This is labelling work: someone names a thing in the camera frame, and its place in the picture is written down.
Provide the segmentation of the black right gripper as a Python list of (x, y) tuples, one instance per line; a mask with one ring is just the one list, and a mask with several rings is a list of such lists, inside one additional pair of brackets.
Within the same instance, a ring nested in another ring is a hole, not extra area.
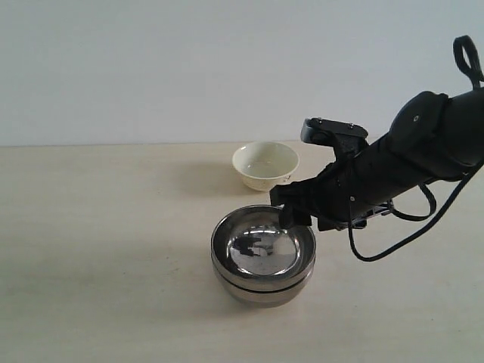
[(350, 219), (392, 198), (396, 183), (390, 174), (396, 165), (391, 153), (362, 151), (338, 170), (332, 178), (315, 176), (287, 185), (276, 185), (269, 191), (272, 206), (282, 206), (279, 225), (283, 229), (311, 227), (318, 215), (318, 230), (341, 229)]

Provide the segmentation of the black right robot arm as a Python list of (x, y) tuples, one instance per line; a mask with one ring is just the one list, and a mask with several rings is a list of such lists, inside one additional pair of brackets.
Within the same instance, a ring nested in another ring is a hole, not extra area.
[(358, 125), (306, 119), (301, 139), (332, 147), (335, 161), (317, 176), (271, 189), (283, 228), (339, 229), (394, 197), (430, 182), (459, 181), (483, 159), (483, 90), (450, 98), (421, 92), (372, 144)]

